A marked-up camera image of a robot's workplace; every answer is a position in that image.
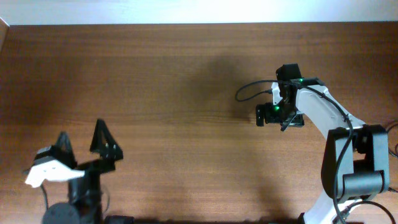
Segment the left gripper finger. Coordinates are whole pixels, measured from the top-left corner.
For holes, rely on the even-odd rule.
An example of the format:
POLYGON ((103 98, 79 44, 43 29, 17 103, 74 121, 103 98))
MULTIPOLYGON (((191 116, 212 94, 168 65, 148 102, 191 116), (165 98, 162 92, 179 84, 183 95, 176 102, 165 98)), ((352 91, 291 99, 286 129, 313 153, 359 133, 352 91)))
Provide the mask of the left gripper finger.
POLYGON ((66 165, 71 169, 75 169, 77 167, 77 161, 73 153, 70 138, 64 131, 58 135, 56 143, 52 145, 51 155, 54 159, 60 161, 63 165, 66 165))
POLYGON ((100 158, 106 160, 118 161, 123 159, 123 150, 112 137, 103 119, 96 120, 90 152, 98 153, 100 158))

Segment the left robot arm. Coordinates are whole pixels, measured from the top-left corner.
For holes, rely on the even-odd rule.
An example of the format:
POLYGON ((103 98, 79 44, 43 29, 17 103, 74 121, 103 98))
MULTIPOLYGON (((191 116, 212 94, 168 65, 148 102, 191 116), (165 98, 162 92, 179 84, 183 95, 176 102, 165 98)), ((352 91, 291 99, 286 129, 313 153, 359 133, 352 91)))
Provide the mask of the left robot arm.
POLYGON ((123 150, 112 137, 104 120, 96 121, 90 145, 90 152, 99 154, 98 159, 78 164, 65 132, 60 133, 54 146, 56 149, 65 149, 67 156, 72 159, 72 170, 82 171, 83 175, 67 181, 68 201, 47 207, 42 223, 110 224, 134 221, 129 217, 104 214, 109 208, 110 198, 107 198, 107 206, 103 208, 104 188, 101 186, 101 175, 115 171, 116 162, 123 159, 123 150))

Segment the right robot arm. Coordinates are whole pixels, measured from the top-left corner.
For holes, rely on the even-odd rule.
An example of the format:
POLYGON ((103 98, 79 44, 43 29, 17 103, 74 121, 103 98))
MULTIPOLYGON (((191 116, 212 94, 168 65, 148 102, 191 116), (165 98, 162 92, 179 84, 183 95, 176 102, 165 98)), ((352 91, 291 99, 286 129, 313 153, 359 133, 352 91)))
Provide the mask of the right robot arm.
POLYGON ((344 109, 317 78, 304 78, 296 63, 276 70, 272 102, 256 106, 256 124, 276 123, 284 131, 302 127, 307 116, 326 139, 323 191, 299 223, 344 223, 357 206, 389 189, 387 131, 367 125, 344 109))

